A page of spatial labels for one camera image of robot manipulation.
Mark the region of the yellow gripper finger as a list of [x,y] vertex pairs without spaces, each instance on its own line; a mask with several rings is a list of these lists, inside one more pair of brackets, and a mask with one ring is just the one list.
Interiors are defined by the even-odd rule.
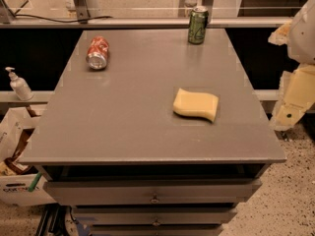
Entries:
[[274,45],[284,45],[287,44],[288,33],[290,30],[291,22],[286,22],[275,31],[271,33],[268,38],[268,41]]
[[293,72],[284,71],[270,126],[275,131],[293,128],[314,103],[315,66],[301,64]]

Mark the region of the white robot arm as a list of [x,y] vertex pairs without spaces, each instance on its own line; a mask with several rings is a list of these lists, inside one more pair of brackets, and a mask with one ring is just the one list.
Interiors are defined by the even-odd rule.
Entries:
[[315,0],[308,0],[290,22],[271,33],[268,41],[285,44],[288,57],[299,63],[293,72],[283,72],[270,120],[274,130],[286,131],[315,103]]

